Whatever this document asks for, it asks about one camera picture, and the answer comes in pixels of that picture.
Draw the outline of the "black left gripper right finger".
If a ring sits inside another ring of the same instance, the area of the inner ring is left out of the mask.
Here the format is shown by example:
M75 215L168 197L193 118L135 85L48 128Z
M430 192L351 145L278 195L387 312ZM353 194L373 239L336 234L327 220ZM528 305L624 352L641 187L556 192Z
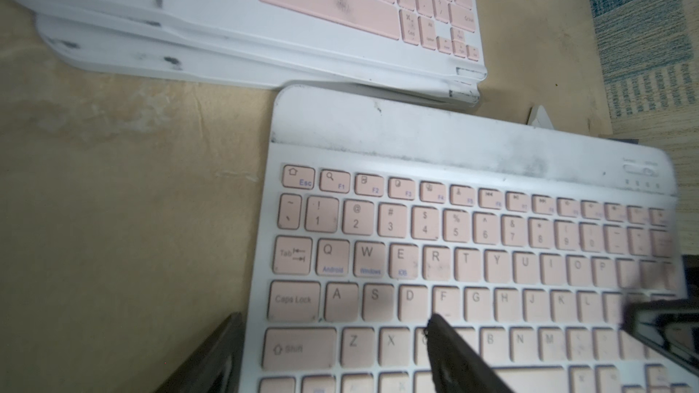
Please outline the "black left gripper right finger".
M441 315L431 316L425 336L437 392L513 393Z

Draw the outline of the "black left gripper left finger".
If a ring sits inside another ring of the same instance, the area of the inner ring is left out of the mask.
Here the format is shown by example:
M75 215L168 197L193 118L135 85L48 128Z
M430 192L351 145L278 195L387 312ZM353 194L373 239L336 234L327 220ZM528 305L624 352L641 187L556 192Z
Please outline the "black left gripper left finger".
M238 392L245 343L240 312L229 315L156 393Z

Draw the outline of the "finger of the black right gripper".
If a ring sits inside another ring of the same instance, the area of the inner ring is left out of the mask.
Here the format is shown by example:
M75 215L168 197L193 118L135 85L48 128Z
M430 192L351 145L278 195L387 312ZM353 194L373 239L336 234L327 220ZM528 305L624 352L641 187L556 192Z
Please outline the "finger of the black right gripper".
M624 307L622 330L698 375L698 299L635 302Z

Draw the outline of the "white key keyboard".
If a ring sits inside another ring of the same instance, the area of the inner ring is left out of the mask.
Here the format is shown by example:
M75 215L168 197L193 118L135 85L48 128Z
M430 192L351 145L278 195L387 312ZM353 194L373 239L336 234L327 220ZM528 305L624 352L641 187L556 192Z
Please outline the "white key keyboard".
M537 105L532 107L527 125L531 127L538 127L543 129L555 130L551 118L545 110L544 106Z

